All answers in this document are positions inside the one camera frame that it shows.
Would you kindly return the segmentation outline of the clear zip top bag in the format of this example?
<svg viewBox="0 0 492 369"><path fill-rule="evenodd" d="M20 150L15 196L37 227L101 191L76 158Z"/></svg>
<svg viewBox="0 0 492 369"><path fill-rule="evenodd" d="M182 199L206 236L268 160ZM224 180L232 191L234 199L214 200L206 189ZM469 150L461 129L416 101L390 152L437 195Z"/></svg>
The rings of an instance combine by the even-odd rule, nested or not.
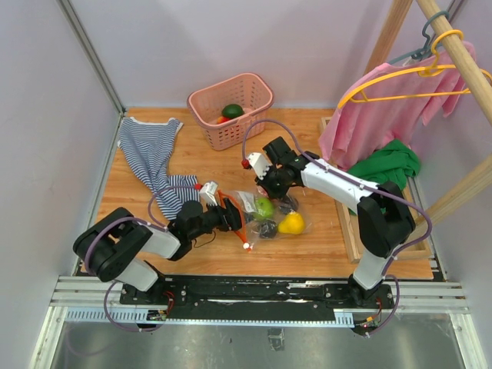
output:
<svg viewBox="0 0 492 369"><path fill-rule="evenodd" d="M304 229L304 232L302 234L282 234L278 232L274 239L262 239L258 235L257 226L259 222L262 222L264 220L258 221L254 218L254 212L256 211L254 200L255 198L268 198L274 204L275 214L274 217L269 220L275 221L277 224L279 224L286 216L286 214L282 214L278 209L278 202L280 200L270 199L260 191L218 191L217 197L220 200L221 204L224 204L224 199L231 199L232 202L242 210L243 227L240 231L236 231L235 234L241 239L242 247L246 251L252 251L254 246L260 241L276 241L283 238L300 236L302 234L307 234L312 228L311 218L303 209L303 207L301 207L301 204L299 202L299 209L297 212L302 215L305 221L306 227Z"/></svg>

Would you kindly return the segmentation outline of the fake red-yellow mango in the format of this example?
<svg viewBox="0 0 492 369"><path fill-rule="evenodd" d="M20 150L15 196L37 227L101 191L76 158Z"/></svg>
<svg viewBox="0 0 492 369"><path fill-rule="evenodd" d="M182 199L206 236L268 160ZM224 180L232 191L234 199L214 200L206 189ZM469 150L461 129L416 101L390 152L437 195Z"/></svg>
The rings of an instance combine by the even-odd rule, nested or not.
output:
<svg viewBox="0 0 492 369"><path fill-rule="evenodd" d="M225 123L225 122L228 122L230 121L231 119L228 118L228 117L225 117L225 116L220 116L217 121L216 121L216 124L219 125L219 124L222 124L222 123Z"/></svg>

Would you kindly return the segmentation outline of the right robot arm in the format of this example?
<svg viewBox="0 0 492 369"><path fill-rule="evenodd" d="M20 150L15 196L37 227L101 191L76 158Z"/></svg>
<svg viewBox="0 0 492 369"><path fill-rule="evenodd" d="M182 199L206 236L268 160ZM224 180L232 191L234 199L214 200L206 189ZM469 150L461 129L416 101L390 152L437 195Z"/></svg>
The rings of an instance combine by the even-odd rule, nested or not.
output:
<svg viewBox="0 0 492 369"><path fill-rule="evenodd" d="M348 297L359 308L376 298L389 261L415 229L410 203L397 184L365 181L345 173L311 152L292 150L278 137L263 153L245 155L242 165L256 174L255 183L269 198L282 199L293 187L304 187L333 198L357 215L364 252L348 278Z"/></svg>

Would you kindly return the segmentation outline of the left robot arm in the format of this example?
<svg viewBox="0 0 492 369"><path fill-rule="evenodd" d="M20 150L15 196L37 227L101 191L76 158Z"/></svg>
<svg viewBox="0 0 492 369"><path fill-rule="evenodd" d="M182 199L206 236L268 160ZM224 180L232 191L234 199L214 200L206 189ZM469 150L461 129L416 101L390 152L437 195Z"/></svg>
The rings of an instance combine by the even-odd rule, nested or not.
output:
<svg viewBox="0 0 492 369"><path fill-rule="evenodd" d="M126 208L117 208L76 238L74 253L85 270L102 282L120 281L138 290L148 304L158 303L165 286L155 268L138 258L141 252L178 261L195 239L213 231L240 231L244 212L226 198L222 205L202 206L187 201L166 229L136 218Z"/></svg>

